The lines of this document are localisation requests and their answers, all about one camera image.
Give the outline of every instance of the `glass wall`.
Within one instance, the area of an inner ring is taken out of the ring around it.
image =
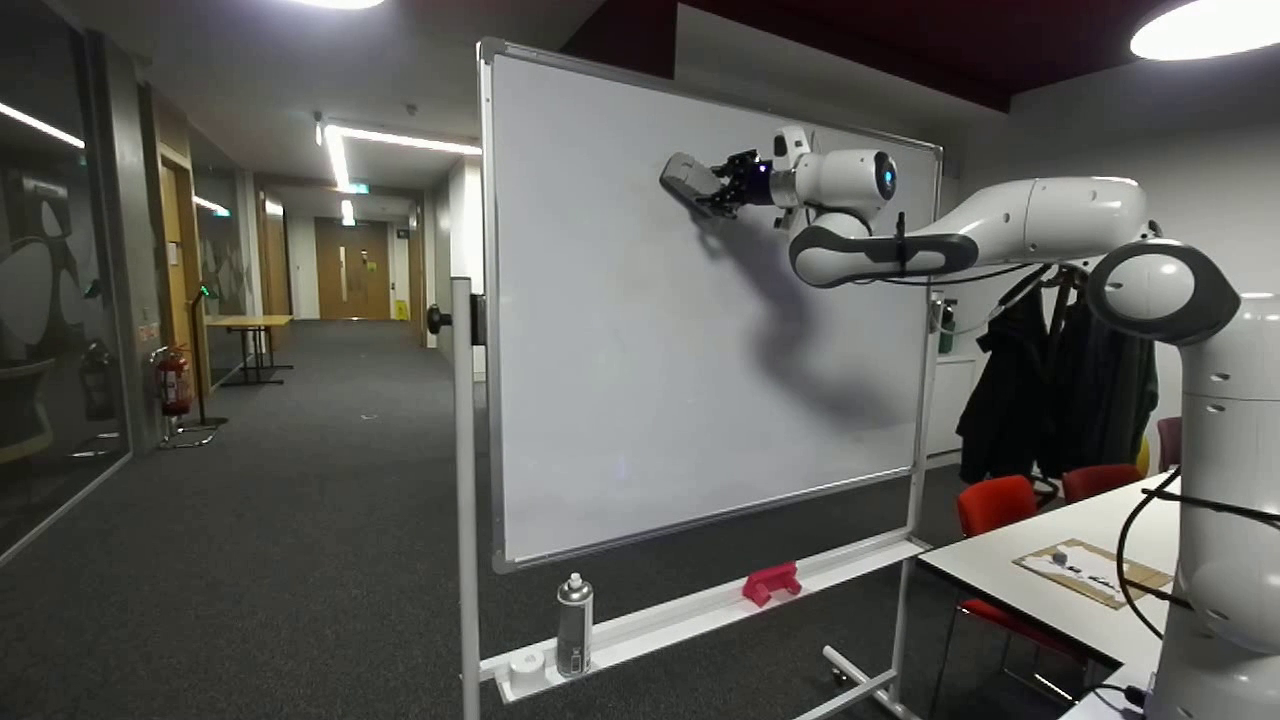
[[[0,551],[124,455],[74,43],[0,5]]]

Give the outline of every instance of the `whiteboard frame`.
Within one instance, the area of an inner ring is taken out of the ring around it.
[[[579,74],[579,76],[590,76],[590,81],[614,81],[614,85],[632,85],[632,90],[646,90],[646,93],[665,93],[665,97],[681,97],[681,99],[698,99],[698,106],[714,106],[714,109],[727,109],[727,112],[762,112],[762,117],[777,117],[772,109],[751,109],[751,106],[734,106],[734,99],[718,99],[718,97],[698,97],[698,93],[689,93],[670,81],[658,81],[658,76],[642,76],[642,74],[626,74],[626,69],[611,69],[611,63],[597,63],[597,59],[574,59],[574,56],[561,56],[561,54],[539,54],[539,49],[527,49],[527,43],[512,43],[512,41],[491,41],[484,35],[476,43],[476,63],[480,63],[480,147],[491,147],[491,134],[495,134],[495,120],[491,120],[491,63],[495,59],[522,59],[522,63],[539,63],[539,69],[561,69],[561,74]],[[943,147],[941,144],[929,144],[929,140],[912,140],[912,136],[890,136],[890,134],[877,134],[877,128],[855,128],[855,123],[842,123],[835,134],[859,134],[859,136],[872,136],[872,140],[890,140],[890,144],[902,144],[902,147],[921,147],[921,151],[934,151],[941,157],[941,170],[943,170]],[[499,288],[499,194],[491,190],[491,151],[480,157],[480,252],[484,252],[484,297],[491,288]],[[921,293],[921,306],[925,306],[925,337],[921,337],[921,378],[933,374],[933,293],[925,288]],[[491,494],[491,545],[489,545],[489,555],[491,555],[491,569],[495,573],[522,573],[522,569],[544,569],[544,566],[562,566],[562,559],[579,559],[579,555],[597,555],[597,551],[611,551],[611,549],[626,549],[626,545],[642,545],[642,541],[657,541],[657,536],[676,536],[676,533],[690,533],[690,529],[707,529],[707,525],[723,525],[723,522],[734,522],[734,518],[756,518],[756,512],[767,512],[767,508],[789,508],[789,506],[804,506],[804,501],[819,501],[819,495],[838,495],[838,494],[855,494],[855,487],[877,487],[877,483],[887,483],[887,482],[912,482],[921,468],[925,468],[925,455],[921,455],[921,432],[929,435],[929,386],[921,386],[921,417],[916,417],[916,453],[908,465],[900,468],[882,468],[882,474],[867,474],[867,478],[847,478],[847,482],[835,482],[835,483],[823,483],[823,487],[810,487],[810,494],[792,494],[792,495],[777,495],[777,501],[756,501],[756,506],[734,506],[727,512],[707,512],[707,518],[696,518],[696,522],[684,522],[684,525],[665,525],[665,529],[646,529],[646,533],[626,533],[626,536],[611,536],[611,541],[599,541],[599,545],[579,545],[579,549],[566,549],[566,551],[548,551],[548,555],[534,555],[534,559],[506,559],[505,555],[505,400],[499,400],[499,386],[505,386],[505,374],[499,374],[499,306],[484,306],[484,400],[489,400],[489,425],[484,425],[484,455],[489,455],[489,494]]]

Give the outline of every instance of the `whiteboard stand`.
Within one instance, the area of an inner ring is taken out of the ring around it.
[[[929,551],[929,545],[912,541],[921,495],[925,495],[925,435],[929,425],[916,425],[916,459],[912,459],[912,487],[908,487],[908,525],[882,536],[867,536],[819,555],[794,559],[794,580],[804,586],[800,595],[777,601],[777,606],[747,606],[740,595],[745,576],[676,595],[669,606],[652,606],[614,620],[604,620],[590,627],[590,670],[562,676],[556,670],[556,641],[539,641],[527,647],[512,647],[499,656],[480,659],[480,501],[476,501],[476,362],[471,362],[471,280],[451,280],[451,400],[456,400],[456,566],[459,566],[459,720],[480,720],[480,684],[495,684],[505,705],[518,705],[527,696],[544,696],[550,687],[566,687],[584,676],[599,676],[608,670],[619,670],[626,659],[676,647],[684,641],[718,632],[727,624],[789,610],[804,595],[830,594],[847,580],[872,576],[880,569],[900,569],[896,589],[896,627],[890,627],[890,670],[867,676],[847,656],[838,656],[830,643],[819,651],[830,670],[838,670],[855,687],[830,696],[827,705],[804,711],[800,720],[823,720],[835,718],[859,700],[877,700],[882,711],[900,720],[916,720],[900,696],[900,666],[902,666],[902,632],[908,632],[908,586],[912,586],[912,559]],[[929,414],[929,380],[933,380],[933,352],[925,352],[921,363],[921,417]]]

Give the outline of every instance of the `gray carpet floor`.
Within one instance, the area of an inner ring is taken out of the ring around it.
[[[0,569],[0,718],[456,718],[447,363],[392,324],[292,337],[284,386],[225,390],[208,448],[99,483]],[[934,474],[929,541],[951,541]],[[900,483],[579,559],[599,615],[900,522]],[[566,566],[484,580],[484,651],[550,632]],[[929,710],[954,589],[916,573],[902,696]],[[896,573],[608,672],[491,720],[777,720],[830,696],[819,643],[887,666]],[[1053,718],[993,684],[999,632],[961,627],[951,718]]]

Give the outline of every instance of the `white table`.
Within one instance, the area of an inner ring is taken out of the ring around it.
[[[1119,525],[1131,512],[1131,506],[1145,501],[1145,487],[1155,487],[1165,478],[1149,478],[1141,483],[1031,518],[1025,525],[1007,525],[999,533],[984,533],[934,551],[925,551],[921,559],[1065,636],[1075,643],[1110,656],[1119,666],[1109,684],[1149,684],[1158,666],[1158,641],[1126,611],[1126,610],[1103,610],[1088,595],[1075,595],[1045,576],[1031,576],[1014,559],[1059,545],[1059,541],[1083,541],[1097,549],[1114,549]],[[1179,508],[1155,501],[1126,533],[1126,559],[1141,559],[1149,569],[1173,573],[1175,569],[1175,529]],[[1166,620],[1166,606],[1155,595],[1134,601],[1155,627]],[[1070,720],[1097,720],[1101,711],[1114,718],[1097,696],[1079,700],[1070,710]]]

